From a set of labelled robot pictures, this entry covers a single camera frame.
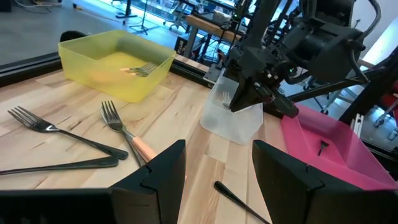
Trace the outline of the wooden background table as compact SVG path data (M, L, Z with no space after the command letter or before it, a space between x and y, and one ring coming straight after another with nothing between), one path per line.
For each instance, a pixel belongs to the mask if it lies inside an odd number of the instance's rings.
M208 22L194 15L187 16L185 18L185 21L187 22L187 24L191 25L192 27L195 27L199 30L203 30L211 35L222 37L224 40L227 40L229 42L232 42L234 37L236 38L236 40L239 40L242 37L242 35L239 34L234 35L234 32L231 32L229 30L223 32L220 26Z

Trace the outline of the red plastic bin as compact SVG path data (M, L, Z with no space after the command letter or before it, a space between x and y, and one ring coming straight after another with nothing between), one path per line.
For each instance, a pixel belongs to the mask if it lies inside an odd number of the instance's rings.
M364 190L398 190L360 138L345 123L299 105L299 114L281 120L288 154ZM329 146L320 156L320 141Z

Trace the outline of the clear plastic bin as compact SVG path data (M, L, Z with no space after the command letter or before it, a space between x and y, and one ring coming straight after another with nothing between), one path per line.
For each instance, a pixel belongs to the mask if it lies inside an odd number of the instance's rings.
M245 145L263 124L262 104L252 105L237 112L231 112L222 105L223 92L228 91L232 99L237 83L221 76L211 89L203 107L200 124L211 133L236 144Z

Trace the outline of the yellow plastic bin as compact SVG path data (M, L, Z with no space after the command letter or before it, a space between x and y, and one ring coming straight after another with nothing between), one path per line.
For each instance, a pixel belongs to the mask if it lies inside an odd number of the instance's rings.
M172 65L173 49L125 30L87 35L58 44L63 72L68 79L130 103L138 103L163 81ZM147 77L120 68L157 64Z

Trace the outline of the orange-handled silver fork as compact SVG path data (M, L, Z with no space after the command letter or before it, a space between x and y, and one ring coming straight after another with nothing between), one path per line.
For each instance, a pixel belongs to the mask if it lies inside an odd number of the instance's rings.
M136 77L147 77L150 74L146 68L120 68L119 70Z
M133 73L151 73L153 70L157 68L157 64L154 62L148 62L145 65L137 68L129 68L129 72Z

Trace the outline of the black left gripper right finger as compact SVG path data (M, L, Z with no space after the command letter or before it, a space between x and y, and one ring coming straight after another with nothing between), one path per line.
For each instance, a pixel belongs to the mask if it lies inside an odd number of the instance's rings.
M252 161L273 224L306 224L313 194L324 183L307 172L306 163L255 140Z

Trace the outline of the black clamp mount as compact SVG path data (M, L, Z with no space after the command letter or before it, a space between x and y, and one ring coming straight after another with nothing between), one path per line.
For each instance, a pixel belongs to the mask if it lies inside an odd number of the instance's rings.
M69 41L69 40L73 40L73 39L79 39L79 38L86 37L86 36L87 36L87 34L82 33L80 31L68 30L61 34L60 42L65 42L65 41Z

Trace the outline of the orange-handled dark-headed fork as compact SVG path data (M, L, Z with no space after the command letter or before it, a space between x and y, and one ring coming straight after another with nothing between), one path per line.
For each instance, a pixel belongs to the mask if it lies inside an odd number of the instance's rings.
M128 146L140 166L144 166L157 156L157 153L140 137L130 133L123 124L118 111L112 101L101 102L101 114L105 123L114 131L119 132L126 139Z

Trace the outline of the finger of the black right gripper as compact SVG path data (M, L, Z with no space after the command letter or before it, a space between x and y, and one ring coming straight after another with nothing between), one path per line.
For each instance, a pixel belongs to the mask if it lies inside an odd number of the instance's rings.
M283 116L294 118L299 109L278 88L260 85L259 92L262 99L262 107L267 112L279 113Z
M252 105L263 103L262 96L259 94L257 87L251 77L245 78L239 76L238 88L229 104L232 112L237 112Z

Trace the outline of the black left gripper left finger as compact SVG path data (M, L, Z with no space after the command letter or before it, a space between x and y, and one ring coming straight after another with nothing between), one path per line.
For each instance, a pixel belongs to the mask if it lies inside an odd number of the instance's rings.
M186 141L179 139L111 186L109 224L177 224L185 185Z

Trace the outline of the black floor stand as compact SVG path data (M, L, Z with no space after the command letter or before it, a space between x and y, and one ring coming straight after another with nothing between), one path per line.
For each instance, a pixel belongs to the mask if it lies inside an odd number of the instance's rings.
M125 12L122 15L116 15L117 19L126 19L126 18L137 17L137 15L131 14L131 3L132 3L132 0L126 0Z

